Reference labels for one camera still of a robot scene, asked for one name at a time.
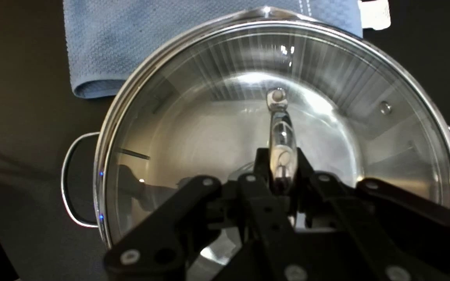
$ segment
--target stainless steel pot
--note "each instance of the stainless steel pot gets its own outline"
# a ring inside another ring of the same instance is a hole
[[[116,96],[96,148],[96,222],[107,247],[189,177],[222,181],[267,147],[266,93],[282,88],[299,146],[315,169],[354,186],[381,178],[450,208],[450,128],[420,85],[371,44],[312,18],[262,7],[205,23],[166,43]],[[226,231],[197,271],[234,249]]]

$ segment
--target pot rim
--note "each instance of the pot rim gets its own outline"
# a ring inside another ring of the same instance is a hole
[[[114,137],[118,132],[120,121],[125,116],[127,109],[136,97],[139,89],[158,71],[167,61],[184,49],[193,44],[202,41],[215,34],[226,31],[227,29],[237,27],[249,27],[255,25],[263,25],[266,23],[289,24],[299,27],[310,28],[326,35],[337,37],[346,43],[351,43],[357,47],[363,48],[366,52],[379,57],[383,62],[388,64],[394,71],[399,73],[405,81],[411,86],[427,110],[432,115],[439,131],[443,136],[447,151],[450,156],[450,131],[448,125],[443,119],[439,109],[432,102],[430,97],[420,84],[394,59],[385,54],[382,50],[373,44],[360,39],[359,37],[349,34],[337,27],[327,25],[292,11],[278,9],[275,7],[259,7],[248,11],[239,11],[229,14],[221,18],[214,19],[202,23],[187,32],[174,37],[170,41],[163,44],[151,55],[149,55],[123,84],[114,101],[109,108],[106,118],[102,124],[100,135],[95,150],[95,161],[93,164],[93,202],[95,205],[96,220],[100,236],[105,245],[110,249],[112,247],[111,233],[107,222],[105,202],[105,176],[107,175],[107,165],[111,158],[111,149],[114,143]]]

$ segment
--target dark countertop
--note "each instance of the dark countertop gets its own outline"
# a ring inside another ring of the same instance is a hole
[[[364,37],[400,62],[450,124],[450,2],[391,0],[392,27]],[[100,129],[112,98],[70,90],[60,1],[0,1],[0,240],[24,281],[104,280],[97,229],[67,216],[59,172],[68,146]],[[93,217],[84,144],[71,176],[74,202]]]

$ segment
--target blue towel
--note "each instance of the blue towel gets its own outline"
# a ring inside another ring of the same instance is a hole
[[[113,96],[166,41],[205,21],[263,5],[362,36],[357,0],[64,0],[73,92],[80,98]]]

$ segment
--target dish towel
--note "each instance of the dish towel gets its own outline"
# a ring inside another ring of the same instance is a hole
[[[357,0],[64,0],[73,92],[80,98],[113,96],[166,41],[205,21],[264,5],[362,36]]]

